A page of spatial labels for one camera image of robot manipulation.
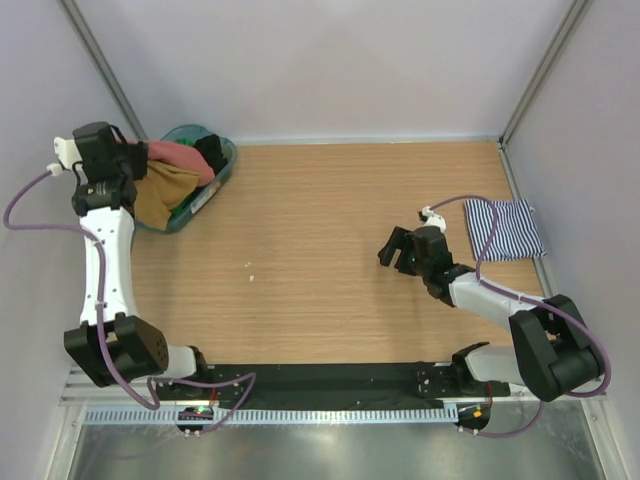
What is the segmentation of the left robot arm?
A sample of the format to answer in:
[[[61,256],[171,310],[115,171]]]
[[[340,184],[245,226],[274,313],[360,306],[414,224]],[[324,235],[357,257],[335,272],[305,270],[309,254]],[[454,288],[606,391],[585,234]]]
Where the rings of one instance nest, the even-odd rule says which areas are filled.
[[[98,387],[162,376],[177,378],[189,399],[212,387],[203,354],[168,344],[142,320],[135,303],[131,247],[135,233],[135,183],[147,168],[143,143],[128,142],[108,122],[86,124],[55,151],[76,176],[72,207],[85,236],[85,299],[79,325],[64,334],[64,348]]]

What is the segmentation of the blue white striped tank top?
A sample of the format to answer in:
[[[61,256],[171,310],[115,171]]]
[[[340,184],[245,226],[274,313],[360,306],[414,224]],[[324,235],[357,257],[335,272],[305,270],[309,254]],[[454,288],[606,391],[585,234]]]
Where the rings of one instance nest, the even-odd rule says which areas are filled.
[[[516,261],[546,255],[535,224],[534,210],[526,200],[494,201],[498,215],[496,232],[483,257],[485,261]],[[474,259],[477,260],[489,238],[493,225],[487,202],[470,199],[464,202],[467,229]]]

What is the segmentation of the tan tank top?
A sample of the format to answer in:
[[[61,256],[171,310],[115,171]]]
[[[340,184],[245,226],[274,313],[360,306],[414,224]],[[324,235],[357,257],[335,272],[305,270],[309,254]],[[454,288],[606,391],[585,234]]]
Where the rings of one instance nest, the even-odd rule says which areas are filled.
[[[165,230],[172,210],[196,189],[198,181],[197,173],[159,161],[150,161],[146,175],[135,181],[136,220],[146,227]]]

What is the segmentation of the pink tank top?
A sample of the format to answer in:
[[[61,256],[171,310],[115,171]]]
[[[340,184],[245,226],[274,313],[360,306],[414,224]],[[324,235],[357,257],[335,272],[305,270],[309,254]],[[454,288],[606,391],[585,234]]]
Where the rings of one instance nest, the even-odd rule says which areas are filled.
[[[192,146],[165,141],[146,143],[148,158],[198,175],[198,186],[209,184],[215,178],[213,168]]]

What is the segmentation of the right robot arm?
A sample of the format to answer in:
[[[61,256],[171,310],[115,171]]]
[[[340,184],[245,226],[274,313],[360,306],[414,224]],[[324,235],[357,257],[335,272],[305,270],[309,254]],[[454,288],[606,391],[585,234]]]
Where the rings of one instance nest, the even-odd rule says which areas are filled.
[[[419,277],[433,298],[510,333],[510,346],[480,342],[453,356],[461,365],[451,370],[450,381],[459,394],[472,396],[497,381],[524,386],[551,402],[604,377],[604,357],[570,298],[530,298],[478,277],[475,269],[454,261],[439,228],[396,227],[377,257],[382,266]]]

